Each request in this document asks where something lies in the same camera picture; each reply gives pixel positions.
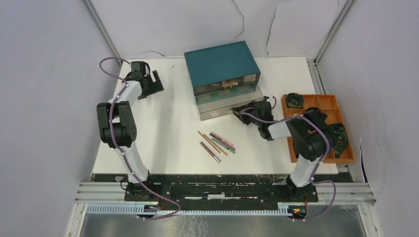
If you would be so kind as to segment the clear acrylic drawer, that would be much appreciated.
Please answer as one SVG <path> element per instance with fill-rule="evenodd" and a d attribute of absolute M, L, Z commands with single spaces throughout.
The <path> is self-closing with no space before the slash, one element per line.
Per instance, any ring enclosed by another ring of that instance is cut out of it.
<path fill-rule="evenodd" d="M 201 96 L 220 92 L 236 87 L 248 86 L 257 84 L 259 82 L 260 73 L 242 76 L 233 79 L 222 80 L 218 82 L 212 82 L 204 85 L 193 86 L 194 96 Z"/>
<path fill-rule="evenodd" d="M 263 94 L 256 84 L 195 97 L 201 120 L 227 115 L 232 108 L 262 99 Z"/>

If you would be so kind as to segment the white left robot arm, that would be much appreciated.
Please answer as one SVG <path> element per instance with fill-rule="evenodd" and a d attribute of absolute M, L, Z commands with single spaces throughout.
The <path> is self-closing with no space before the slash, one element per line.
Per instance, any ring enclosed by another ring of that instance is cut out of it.
<path fill-rule="evenodd" d="M 164 91 L 164 86 L 156 70 L 151 71 L 144 61 L 128 63 L 131 71 L 125 78 L 113 75 L 122 81 L 117 94 L 108 102 L 99 103 L 96 107 L 100 139 L 113 149 L 128 174 L 128 181 L 141 183 L 136 193 L 145 201 L 155 196 L 155 187 L 147 181 L 149 170 L 141 160 L 136 147 L 138 135 L 131 106 L 138 100 Z"/>

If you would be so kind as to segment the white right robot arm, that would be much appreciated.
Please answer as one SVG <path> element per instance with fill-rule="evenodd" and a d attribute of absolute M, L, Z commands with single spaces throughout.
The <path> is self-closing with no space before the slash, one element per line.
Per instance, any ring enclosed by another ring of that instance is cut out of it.
<path fill-rule="evenodd" d="M 231 111 L 243 124 L 256 125 L 260 136 L 267 141 L 292 138 L 298 158 L 294 170 L 287 177 L 285 194 L 291 201 L 303 198 L 305 187 L 313 183 L 319 165 L 337 144 L 337 136 L 322 116 L 310 110 L 274 120 L 271 103 L 267 100 L 252 101 Z"/>

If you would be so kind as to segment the grey makeup pencil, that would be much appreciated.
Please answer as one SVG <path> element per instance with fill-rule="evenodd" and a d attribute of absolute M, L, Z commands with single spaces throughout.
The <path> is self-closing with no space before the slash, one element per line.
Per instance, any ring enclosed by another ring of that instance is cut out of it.
<path fill-rule="evenodd" d="M 235 154 L 236 151 L 234 148 L 224 144 L 223 142 L 217 140 L 216 138 L 212 138 L 212 141 L 214 141 L 215 143 L 217 143 L 218 145 L 222 146 L 223 148 L 225 148 L 226 150 L 230 151 L 231 153 Z"/>

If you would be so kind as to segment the gold pencil right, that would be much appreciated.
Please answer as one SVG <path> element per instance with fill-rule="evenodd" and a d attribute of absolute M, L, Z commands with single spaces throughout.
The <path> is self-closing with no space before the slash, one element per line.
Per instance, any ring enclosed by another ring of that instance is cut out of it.
<path fill-rule="evenodd" d="M 221 147 L 219 147 L 214 141 L 212 141 L 206 134 L 203 134 L 203 136 L 219 154 L 224 154 L 225 156 L 228 155 Z"/>

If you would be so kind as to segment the gold pencil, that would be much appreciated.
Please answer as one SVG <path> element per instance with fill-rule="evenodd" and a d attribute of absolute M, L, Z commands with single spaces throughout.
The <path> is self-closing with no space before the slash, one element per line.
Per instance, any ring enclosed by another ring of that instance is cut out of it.
<path fill-rule="evenodd" d="M 212 146 L 216 152 L 218 152 L 219 154 L 221 153 L 221 151 L 218 149 L 218 147 L 209 139 L 209 137 L 207 137 L 205 134 L 201 133 L 200 131 L 198 131 L 198 133 L 207 141 L 207 143 Z"/>
<path fill-rule="evenodd" d="M 203 136 L 219 154 L 224 154 L 225 156 L 228 155 L 221 147 L 219 147 L 214 141 L 212 141 L 206 134 L 203 134 Z"/>

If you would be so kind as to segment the gold pencil left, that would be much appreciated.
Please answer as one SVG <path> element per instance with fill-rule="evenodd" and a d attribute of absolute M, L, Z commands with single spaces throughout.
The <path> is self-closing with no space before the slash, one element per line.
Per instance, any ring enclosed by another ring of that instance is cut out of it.
<path fill-rule="evenodd" d="M 198 131 L 198 133 L 207 141 L 207 143 L 212 146 L 216 152 L 218 152 L 219 154 L 221 153 L 221 151 L 218 149 L 218 147 L 209 139 L 209 137 L 207 137 L 205 134 L 201 133 L 200 131 Z"/>

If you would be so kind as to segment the red silver lip pencil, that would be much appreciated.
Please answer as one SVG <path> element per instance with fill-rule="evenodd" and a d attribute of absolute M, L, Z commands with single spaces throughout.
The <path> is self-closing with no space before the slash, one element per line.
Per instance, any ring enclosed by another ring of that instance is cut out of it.
<path fill-rule="evenodd" d="M 200 145 L 210 154 L 211 157 L 213 157 L 217 161 L 217 163 L 221 163 L 221 160 L 212 152 L 212 150 L 204 142 L 200 142 Z"/>

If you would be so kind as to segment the rolled dark tie top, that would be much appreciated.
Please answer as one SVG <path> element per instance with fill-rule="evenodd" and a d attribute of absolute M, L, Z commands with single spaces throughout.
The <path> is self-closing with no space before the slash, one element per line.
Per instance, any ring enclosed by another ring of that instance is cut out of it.
<path fill-rule="evenodd" d="M 299 93 L 289 93 L 285 97 L 286 106 L 289 109 L 302 109 L 304 106 L 304 98 Z"/>

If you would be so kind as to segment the rolled dark tie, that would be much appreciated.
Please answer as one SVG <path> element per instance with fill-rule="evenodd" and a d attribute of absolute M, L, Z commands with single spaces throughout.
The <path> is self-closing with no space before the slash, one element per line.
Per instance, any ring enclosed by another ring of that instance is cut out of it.
<path fill-rule="evenodd" d="M 302 109 L 304 106 L 304 98 L 299 93 L 289 93 L 285 97 L 286 106 L 289 109 Z"/>
<path fill-rule="evenodd" d="M 333 150 L 333 155 L 335 158 L 340 158 L 340 156 L 343 154 L 343 152 L 349 145 L 348 135 L 342 123 L 332 123 L 330 127 L 332 132 L 338 139 L 338 144 L 335 146 Z"/>
<path fill-rule="evenodd" d="M 309 107 L 309 108 L 307 108 L 306 109 L 306 112 L 308 112 L 308 111 L 315 111 L 316 113 L 317 113 L 317 115 L 323 120 L 323 121 L 325 121 L 326 119 L 327 119 L 327 117 L 328 117 L 328 115 L 327 114 L 325 114 L 325 113 L 323 113 L 322 111 L 321 111 L 321 109 L 320 108 L 318 108 L 318 107 Z"/>

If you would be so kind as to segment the teal drawer organizer box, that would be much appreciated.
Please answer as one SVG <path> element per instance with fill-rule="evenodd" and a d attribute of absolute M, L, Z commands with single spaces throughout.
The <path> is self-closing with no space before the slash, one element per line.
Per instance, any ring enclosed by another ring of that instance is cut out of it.
<path fill-rule="evenodd" d="M 185 52 L 184 58 L 192 87 L 261 74 L 245 41 Z"/>

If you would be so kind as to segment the rolled dark tie middle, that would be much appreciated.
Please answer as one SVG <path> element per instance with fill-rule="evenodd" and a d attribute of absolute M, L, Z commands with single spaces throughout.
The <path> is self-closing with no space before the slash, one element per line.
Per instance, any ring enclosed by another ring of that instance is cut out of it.
<path fill-rule="evenodd" d="M 306 112 L 308 112 L 308 111 L 315 111 L 316 113 L 317 113 L 317 115 L 323 120 L 323 121 L 325 121 L 326 119 L 327 119 L 327 117 L 328 117 L 328 115 L 327 114 L 325 114 L 325 113 L 323 113 L 322 111 L 321 111 L 321 109 L 320 108 L 318 108 L 318 107 L 309 107 L 309 108 L 307 108 L 306 109 Z"/>

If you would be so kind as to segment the rolled dark tie right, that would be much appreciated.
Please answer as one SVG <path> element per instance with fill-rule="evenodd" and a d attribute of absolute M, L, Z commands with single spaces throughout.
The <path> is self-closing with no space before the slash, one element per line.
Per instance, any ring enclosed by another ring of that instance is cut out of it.
<path fill-rule="evenodd" d="M 335 146 L 333 150 L 333 155 L 335 158 L 340 158 L 340 156 L 343 154 L 343 152 L 349 145 L 348 135 L 342 123 L 332 123 L 330 127 L 332 132 L 338 139 L 338 144 Z"/>

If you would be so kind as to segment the aluminium frame rail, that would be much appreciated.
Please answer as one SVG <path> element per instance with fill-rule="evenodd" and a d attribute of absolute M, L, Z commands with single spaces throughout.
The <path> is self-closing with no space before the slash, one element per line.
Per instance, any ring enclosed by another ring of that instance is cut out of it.
<path fill-rule="evenodd" d="M 82 3 L 85 5 L 87 12 L 89 13 L 91 19 L 93 20 L 96 28 L 98 29 L 102 39 L 104 40 L 107 48 L 111 52 L 111 55 L 114 57 L 120 58 L 121 55 L 119 54 L 115 44 L 113 43 L 103 21 L 101 20 L 93 2 L 91 0 L 82 0 Z"/>

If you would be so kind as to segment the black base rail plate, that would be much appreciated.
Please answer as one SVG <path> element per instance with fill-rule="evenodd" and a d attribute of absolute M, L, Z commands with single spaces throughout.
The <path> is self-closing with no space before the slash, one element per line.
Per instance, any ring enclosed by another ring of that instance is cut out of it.
<path fill-rule="evenodd" d="M 122 201 L 162 211 L 269 210 L 279 202 L 318 202 L 320 193 L 315 186 L 290 188 L 287 175 L 154 174 L 145 186 L 129 182 L 124 174 L 95 174 L 92 180 L 115 184 Z"/>

